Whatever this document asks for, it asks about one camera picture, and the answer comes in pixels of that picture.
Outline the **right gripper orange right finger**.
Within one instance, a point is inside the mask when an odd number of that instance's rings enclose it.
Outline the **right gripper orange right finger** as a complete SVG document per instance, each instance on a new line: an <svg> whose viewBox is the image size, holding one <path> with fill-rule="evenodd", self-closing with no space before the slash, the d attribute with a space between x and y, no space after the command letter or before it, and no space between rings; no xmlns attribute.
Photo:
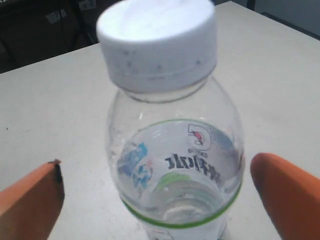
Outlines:
<svg viewBox="0 0 320 240"><path fill-rule="evenodd" d="M264 209L283 240L320 238L320 180L271 153L255 155L250 174Z"/></svg>

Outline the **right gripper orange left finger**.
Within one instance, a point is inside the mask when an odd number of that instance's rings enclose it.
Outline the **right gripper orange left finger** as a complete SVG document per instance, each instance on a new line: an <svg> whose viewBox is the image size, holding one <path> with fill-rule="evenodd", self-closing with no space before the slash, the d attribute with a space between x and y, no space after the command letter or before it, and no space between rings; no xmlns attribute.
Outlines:
<svg viewBox="0 0 320 240"><path fill-rule="evenodd" d="M65 200L60 163L47 162L1 191L2 240L48 239Z"/></svg>

